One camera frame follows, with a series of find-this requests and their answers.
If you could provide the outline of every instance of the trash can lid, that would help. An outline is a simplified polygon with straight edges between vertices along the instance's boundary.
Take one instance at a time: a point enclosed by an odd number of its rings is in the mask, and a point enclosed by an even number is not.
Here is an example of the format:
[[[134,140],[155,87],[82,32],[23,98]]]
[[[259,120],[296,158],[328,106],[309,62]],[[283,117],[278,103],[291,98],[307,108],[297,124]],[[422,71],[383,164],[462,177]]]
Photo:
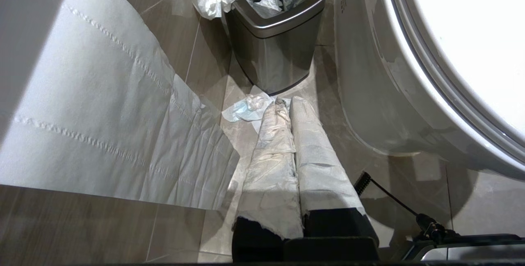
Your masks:
[[[324,9],[324,1],[305,0],[289,11],[265,19],[246,0],[237,0],[233,3],[232,12],[254,36],[268,38],[305,23]]]

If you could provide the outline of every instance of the toilet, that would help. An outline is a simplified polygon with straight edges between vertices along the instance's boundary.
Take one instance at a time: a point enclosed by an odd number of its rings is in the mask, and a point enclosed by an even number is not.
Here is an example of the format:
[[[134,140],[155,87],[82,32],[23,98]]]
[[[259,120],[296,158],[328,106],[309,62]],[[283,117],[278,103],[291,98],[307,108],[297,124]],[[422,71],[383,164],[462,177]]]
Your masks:
[[[523,0],[334,0],[355,137],[525,180]]]

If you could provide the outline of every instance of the toilet rim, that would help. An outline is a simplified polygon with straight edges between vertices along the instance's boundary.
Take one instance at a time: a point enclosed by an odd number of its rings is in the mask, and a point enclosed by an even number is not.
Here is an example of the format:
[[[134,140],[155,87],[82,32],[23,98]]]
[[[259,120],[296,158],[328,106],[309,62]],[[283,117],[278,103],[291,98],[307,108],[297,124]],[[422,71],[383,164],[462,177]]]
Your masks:
[[[388,18],[398,40],[401,40],[403,53],[412,55],[407,61],[424,89],[441,110],[468,136],[483,146],[488,152],[510,165],[525,171],[525,147],[505,130],[490,120],[490,115],[479,111],[476,103],[460,91],[437,64],[431,48],[424,41],[416,25],[407,0],[385,0]]]

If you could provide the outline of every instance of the gray tile floor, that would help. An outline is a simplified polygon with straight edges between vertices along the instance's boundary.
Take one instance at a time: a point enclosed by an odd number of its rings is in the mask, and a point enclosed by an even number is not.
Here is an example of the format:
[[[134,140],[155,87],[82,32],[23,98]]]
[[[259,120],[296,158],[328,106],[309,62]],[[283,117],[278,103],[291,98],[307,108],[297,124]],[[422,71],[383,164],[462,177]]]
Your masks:
[[[249,93],[251,85],[232,58],[223,109]],[[318,45],[310,75],[281,97],[302,96],[313,104],[339,160],[351,182],[367,171],[377,182],[417,212],[434,217],[460,234],[514,233],[525,236],[520,226],[525,183],[497,175],[469,171],[432,154],[388,157],[368,150],[351,134],[338,96],[332,46]],[[221,211],[206,211],[200,251],[231,255],[231,225],[242,181],[257,134],[251,124],[221,120],[221,127],[241,155]],[[383,260],[397,260],[418,234],[415,218],[379,188],[370,184],[362,202],[380,239]]]

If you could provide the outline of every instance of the trash can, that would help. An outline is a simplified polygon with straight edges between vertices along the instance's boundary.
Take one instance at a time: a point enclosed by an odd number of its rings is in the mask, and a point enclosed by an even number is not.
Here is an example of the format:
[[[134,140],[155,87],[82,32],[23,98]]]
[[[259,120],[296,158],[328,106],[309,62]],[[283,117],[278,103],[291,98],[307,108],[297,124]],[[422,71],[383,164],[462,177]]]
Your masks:
[[[261,8],[259,1],[235,1],[226,23],[248,79],[278,94],[308,76],[325,0],[280,0],[282,11]]]

